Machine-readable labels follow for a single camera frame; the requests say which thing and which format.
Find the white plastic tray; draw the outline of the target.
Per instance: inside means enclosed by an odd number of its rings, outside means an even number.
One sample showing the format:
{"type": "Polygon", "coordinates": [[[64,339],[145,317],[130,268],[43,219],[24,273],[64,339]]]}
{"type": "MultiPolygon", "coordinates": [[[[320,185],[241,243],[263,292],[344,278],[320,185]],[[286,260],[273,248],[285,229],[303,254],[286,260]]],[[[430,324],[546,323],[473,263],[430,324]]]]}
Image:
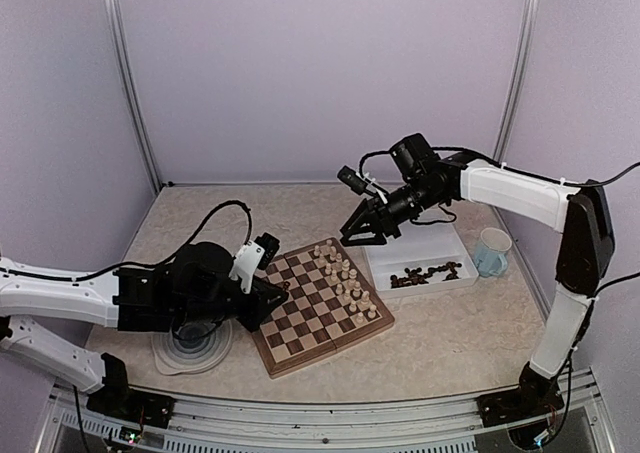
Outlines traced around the white plastic tray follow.
{"type": "Polygon", "coordinates": [[[364,248],[374,288],[383,299],[431,294],[456,288],[473,286],[478,271],[452,224],[416,226],[405,223],[400,226],[401,236],[390,238],[386,245],[364,248]],[[406,269],[421,268],[427,274],[430,268],[456,263],[457,278],[446,280],[450,269],[435,272],[424,284],[403,288],[391,286],[391,276],[405,277],[406,269]]]}

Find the wooden chess board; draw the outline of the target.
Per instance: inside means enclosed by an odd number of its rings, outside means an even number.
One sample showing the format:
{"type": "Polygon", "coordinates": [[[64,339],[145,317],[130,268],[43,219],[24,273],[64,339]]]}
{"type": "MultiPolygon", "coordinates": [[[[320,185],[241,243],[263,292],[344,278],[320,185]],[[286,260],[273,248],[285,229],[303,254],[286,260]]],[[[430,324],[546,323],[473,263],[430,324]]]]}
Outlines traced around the wooden chess board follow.
{"type": "Polygon", "coordinates": [[[272,379],[351,348],[395,324],[374,287],[333,237],[274,257],[258,275],[289,294],[252,334],[272,379]]]}

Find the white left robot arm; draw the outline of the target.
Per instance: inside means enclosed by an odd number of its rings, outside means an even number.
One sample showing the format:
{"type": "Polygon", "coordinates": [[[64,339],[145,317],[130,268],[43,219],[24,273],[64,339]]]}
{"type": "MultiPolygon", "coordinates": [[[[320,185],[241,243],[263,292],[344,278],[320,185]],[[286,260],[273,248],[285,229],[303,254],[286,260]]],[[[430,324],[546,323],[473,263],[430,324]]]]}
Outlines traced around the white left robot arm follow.
{"type": "Polygon", "coordinates": [[[200,242],[181,247],[167,262],[126,262],[85,276],[1,262],[1,348],[27,358],[79,391],[97,394],[121,418],[140,407],[124,363],[84,350],[37,326],[37,317],[78,320],[124,332],[178,336],[189,323],[218,326],[235,319],[254,332],[289,297],[257,276],[276,253],[256,242],[235,255],[200,242]]]}

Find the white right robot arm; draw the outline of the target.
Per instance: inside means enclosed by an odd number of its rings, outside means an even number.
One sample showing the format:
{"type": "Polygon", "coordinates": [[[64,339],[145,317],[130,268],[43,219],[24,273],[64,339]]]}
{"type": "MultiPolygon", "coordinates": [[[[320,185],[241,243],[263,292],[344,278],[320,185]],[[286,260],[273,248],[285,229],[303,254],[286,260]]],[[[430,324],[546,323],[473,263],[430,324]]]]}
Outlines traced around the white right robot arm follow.
{"type": "Polygon", "coordinates": [[[519,216],[547,229],[555,241],[555,293],[544,332],[527,365],[534,377],[513,392],[511,406],[535,415],[551,397],[550,380],[564,368],[586,329],[613,253],[615,236],[604,185],[551,179],[500,164],[464,147],[432,146],[415,133],[384,150],[400,173],[395,190],[381,187],[361,167],[343,166],[340,182],[362,201],[340,229],[345,246],[384,245],[435,206],[469,202],[519,216]]]}

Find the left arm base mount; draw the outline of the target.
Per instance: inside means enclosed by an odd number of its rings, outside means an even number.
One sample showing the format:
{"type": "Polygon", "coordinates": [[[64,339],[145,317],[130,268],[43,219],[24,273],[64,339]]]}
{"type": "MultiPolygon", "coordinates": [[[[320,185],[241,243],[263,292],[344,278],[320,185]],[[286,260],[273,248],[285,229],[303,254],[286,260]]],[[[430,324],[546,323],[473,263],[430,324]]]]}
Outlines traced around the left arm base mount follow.
{"type": "Polygon", "coordinates": [[[175,399],[131,388],[122,360],[109,353],[103,353],[101,360],[105,367],[102,386],[88,395],[87,409],[141,426],[166,429],[173,413],[175,399]]]}

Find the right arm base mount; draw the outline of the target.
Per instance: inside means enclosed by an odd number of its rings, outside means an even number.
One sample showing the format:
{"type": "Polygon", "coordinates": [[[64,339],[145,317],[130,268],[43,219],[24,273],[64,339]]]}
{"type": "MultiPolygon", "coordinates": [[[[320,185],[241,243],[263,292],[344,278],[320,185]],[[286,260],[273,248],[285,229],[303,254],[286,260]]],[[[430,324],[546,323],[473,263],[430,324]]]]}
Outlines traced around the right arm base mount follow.
{"type": "Polygon", "coordinates": [[[527,420],[507,431],[512,444],[522,451],[541,450],[560,431],[568,411],[558,375],[546,378],[535,372],[529,362],[516,387],[481,395],[476,404],[485,428],[527,420]]]}

